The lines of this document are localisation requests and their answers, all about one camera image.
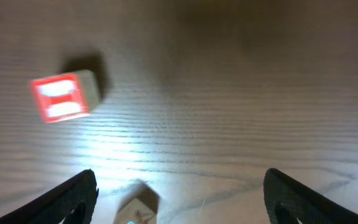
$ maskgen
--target wooden table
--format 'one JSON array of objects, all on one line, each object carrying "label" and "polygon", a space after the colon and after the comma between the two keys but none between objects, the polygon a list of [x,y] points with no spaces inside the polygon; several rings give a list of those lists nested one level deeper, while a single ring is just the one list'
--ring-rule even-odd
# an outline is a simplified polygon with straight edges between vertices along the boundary
[{"label": "wooden table", "polygon": [[[79,58],[103,103],[43,124]],[[94,223],[137,179],[159,223],[268,223],[270,167],[358,213],[358,1],[0,0],[0,216],[91,168]]]}]

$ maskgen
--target red cube face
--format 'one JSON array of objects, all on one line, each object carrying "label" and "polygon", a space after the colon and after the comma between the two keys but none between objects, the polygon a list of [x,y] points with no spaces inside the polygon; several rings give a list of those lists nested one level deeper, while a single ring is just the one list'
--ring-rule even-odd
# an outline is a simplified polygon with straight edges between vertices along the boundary
[{"label": "red cube face", "polygon": [[31,89],[37,106],[46,123],[89,114],[78,82],[74,73],[31,81]]}]

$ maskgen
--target brown wooden surface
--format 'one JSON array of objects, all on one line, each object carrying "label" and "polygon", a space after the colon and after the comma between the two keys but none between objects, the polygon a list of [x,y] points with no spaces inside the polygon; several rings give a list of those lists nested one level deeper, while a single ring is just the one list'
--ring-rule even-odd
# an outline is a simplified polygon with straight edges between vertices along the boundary
[{"label": "brown wooden surface", "polygon": [[[28,81],[92,55],[103,103],[43,124]],[[358,213],[358,1],[0,0],[0,216],[92,168],[95,223],[136,179],[159,223],[268,223],[269,167]]]}]

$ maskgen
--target red and white cube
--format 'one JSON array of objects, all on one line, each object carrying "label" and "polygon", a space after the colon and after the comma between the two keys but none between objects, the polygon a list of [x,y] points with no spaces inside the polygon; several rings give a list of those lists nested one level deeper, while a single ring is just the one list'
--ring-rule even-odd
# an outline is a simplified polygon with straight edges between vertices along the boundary
[{"label": "red and white cube", "polygon": [[87,116],[100,102],[96,79],[89,70],[32,80],[30,85],[46,123]]}]

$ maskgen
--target table surface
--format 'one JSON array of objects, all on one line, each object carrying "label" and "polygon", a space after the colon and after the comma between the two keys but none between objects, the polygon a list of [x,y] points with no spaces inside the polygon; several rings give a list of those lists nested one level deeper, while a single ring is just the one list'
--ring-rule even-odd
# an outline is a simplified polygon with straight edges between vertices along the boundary
[{"label": "table surface", "polygon": [[[29,80],[91,66],[43,124]],[[268,223],[270,167],[358,213],[358,1],[0,0],[0,216],[91,168],[93,223],[138,179],[158,223]]]}]

